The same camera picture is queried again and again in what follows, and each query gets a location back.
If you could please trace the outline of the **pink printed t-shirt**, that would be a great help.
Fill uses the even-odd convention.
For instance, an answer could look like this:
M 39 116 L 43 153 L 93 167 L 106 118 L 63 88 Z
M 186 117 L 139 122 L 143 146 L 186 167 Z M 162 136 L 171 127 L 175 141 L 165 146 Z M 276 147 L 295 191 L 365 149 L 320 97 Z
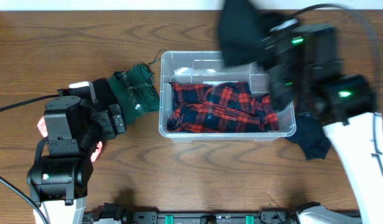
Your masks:
M 44 117 L 41 117 L 39 119 L 39 122 L 37 123 L 37 127 L 38 127 L 41 135 L 44 138 L 48 136 L 48 131 L 47 131 L 47 127 L 46 127 L 46 124 L 45 124 Z M 95 149 L 94 153 L 92 153 L 92 155 L 91 155 L 91 161 L 92 162 L 95 162 L 97 160 L 97 158 L 101 154 L 102 149 L 103 149 L 103 142 L 100 141 L 99 143 L 97 143 L 96 149 Z

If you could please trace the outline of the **dark navy garment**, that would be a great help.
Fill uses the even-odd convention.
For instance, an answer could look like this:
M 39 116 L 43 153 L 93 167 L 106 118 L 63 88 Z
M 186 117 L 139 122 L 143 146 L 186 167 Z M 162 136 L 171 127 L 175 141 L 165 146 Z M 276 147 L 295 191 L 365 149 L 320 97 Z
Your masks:
M 310 115 L 299 115 L 295 121 L 297 130 L 286 140 L 298 144 L 306 160 L 325 159 L 331 142 L 325 136 L 321 123 Z

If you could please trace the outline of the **red plaid flannel shirt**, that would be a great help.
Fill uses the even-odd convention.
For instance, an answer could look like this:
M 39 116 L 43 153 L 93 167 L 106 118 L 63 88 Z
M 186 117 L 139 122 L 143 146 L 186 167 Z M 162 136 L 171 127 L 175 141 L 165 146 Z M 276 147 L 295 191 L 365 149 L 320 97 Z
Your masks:
M 278 131 L 270 95 L 252 97 L 248 82 L 170 84 L 173 113 L 167 130 L 183 133 L 264 133 Z

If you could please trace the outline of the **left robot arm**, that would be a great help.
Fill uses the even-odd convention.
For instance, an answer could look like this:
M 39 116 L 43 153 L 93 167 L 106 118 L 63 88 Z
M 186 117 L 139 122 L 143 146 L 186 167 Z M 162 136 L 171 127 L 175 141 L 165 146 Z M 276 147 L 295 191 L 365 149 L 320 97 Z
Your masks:
M 86 208 L 91 156 L 100 141 L 126 132 L 118 104 L 98 111 L 78 96 L 61 96 L 45 106 L 48 135 L 37 145 L 27 174 L 35 214 L 45 223 L 81 223 Z

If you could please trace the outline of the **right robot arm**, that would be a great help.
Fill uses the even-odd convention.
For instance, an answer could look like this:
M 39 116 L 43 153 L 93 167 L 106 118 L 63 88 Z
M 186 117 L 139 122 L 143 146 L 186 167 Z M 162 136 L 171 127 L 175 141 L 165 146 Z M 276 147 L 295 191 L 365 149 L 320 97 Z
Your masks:
M 334 147 L 358 203 L 349 217 L 311 205 L 296 213 L 299 223 L 383 223 L 383 118 L 379 89 L 362 75 L 343 75 L 336 30 L 329 24 L 302 25 L 296 14 L 264 17 L 270 55 L 273 107 L 294 97 L 319 119 Z

